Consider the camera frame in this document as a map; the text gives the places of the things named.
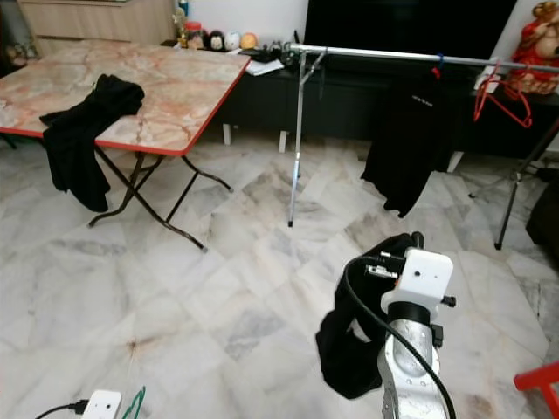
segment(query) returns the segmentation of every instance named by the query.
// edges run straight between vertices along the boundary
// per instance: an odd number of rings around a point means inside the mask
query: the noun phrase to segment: folding table
[[[127,187],[120,207],[95,217],[120,214],[135,197],[161,225],[188,238],[202,251],[206,247],[170,221],[196,178],[208,177],[232,188],[220,178],[195,167],[186,154],[243,74],[250,59],[219,52],[174,50],[163,46],[120,42],[82,41],[0,79],[0,133],[42,138],[39,116],[80,103],[97,78],[114,74],[140,85],[146,97],[136,116],[123,117],[95,141],[100,158]],[[127,178],[103,148],[135,151],[136,164]],[[144,167],[146,155],[155,163]],[[140,188],[166,156],[180,157],[194,170],[183,193],[166,217],[140,194]]]

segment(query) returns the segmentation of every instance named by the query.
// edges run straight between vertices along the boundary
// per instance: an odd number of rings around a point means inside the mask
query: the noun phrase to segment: paper
[[[259,63],[258,61],[251,61],[251,63],[246,67],[246,72],[252,76],[261,76],[268,72],[275,72],[276,70],[281,70],[284,68],[281,61],[275,59],[269,63]]]

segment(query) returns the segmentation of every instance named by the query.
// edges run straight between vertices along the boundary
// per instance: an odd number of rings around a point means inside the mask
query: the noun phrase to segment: green wire
[[[134,409],[134,405],[136,404],[136,402],[138,402],[138,407],[136,408],[134,419],[138,419],[138,415],[140,414],[141,404],[143,403],[143,397],[145,395],[146,395],[146,386],[143,386],[141,390],[134,397],[134,400],[132,401],[130,407],[126,410],[126,412],[124,412],[124,416],[122,417],[122,419],[127,419],[128,415],[132,413],[132,410]]]

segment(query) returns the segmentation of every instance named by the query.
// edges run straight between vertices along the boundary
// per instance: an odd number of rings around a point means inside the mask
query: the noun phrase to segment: marble table top
[[[82,41],[0,79],[0,132],[41,137],[39,116],[80,103],[105,73],[140,85],[136,116],[115,122],[96,143],[185,155],[237,83],[249,58],[154,45]]]

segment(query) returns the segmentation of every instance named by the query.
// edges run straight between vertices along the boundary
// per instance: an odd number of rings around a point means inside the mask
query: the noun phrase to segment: clothes rack
[[[462,58],[462,57],[446,57],[442,55],[429,55],[429,54],[416,54],[408,52],[391,52],[391,51],[375,51],[375,50],[359,50],[353,48],[337,48],[337,47],[326,47],[326,46],[316,46],[316,45],[304,45],[304,44],[291,44],[290,50],[293,52],[298,52],[300,54],[300,66],[299,66],[299,83],[298,83],[298,99],[297,99],[297,131],[295,136],[295,162],[293,165],[293,185],[291,189],[291,202],[289,205],[289,219],[287,225],[293,227],[293,219],[295,213],[295,202],[297,199],[297,183],[300,176],[300,140],[302,135],[302,122],[303,122],[303,101],[305,99],[305,84],[312,77],[313,73],[316,71],[321,61],[328,55],[337,56],[348,56],[348,57],[365,57],[365,58],[380,58],[380,59],[399,59],[407,61],[423,61],[432,62],[439,64],[455,64],[455,65],[469,65],[484,67],[486,65],[497,65],[500,68],[507,69],[524,69],[524,70],[535,70],[539,72],[557,72],[559,73],[559,67],[551,67],[547,65],[525,65],[521,63],[514,63],[508,61],[500,61],[498,59],[476,59],[476,58]],[[310,69],[307,71],[307,55],[318,55],[318,58],[311,65]],[[511,196],[507,206],[507,210],[503,216],[503,222],[501,224],[501,231],[499,239],[495,242],[495,247],[500,249],[502,246],[502,240],[505,236],[505,231],[507,229],[508,218],[510,217],[510,212],[512,205],[514,203],[514,197],[518,184],[521,182],[521,175],[525,170],[527,164],[526,161],[530,158],[538,156],[547,145],[553,140],[554,136],[559,132],[559,123],[554,124],[551,130],[542,138],[542,140],[536,145],[534,151],[530,153],[530,156],[520,165],[520,168],[516,171],[516,179],[514,181],[514,186],[511,191]]]

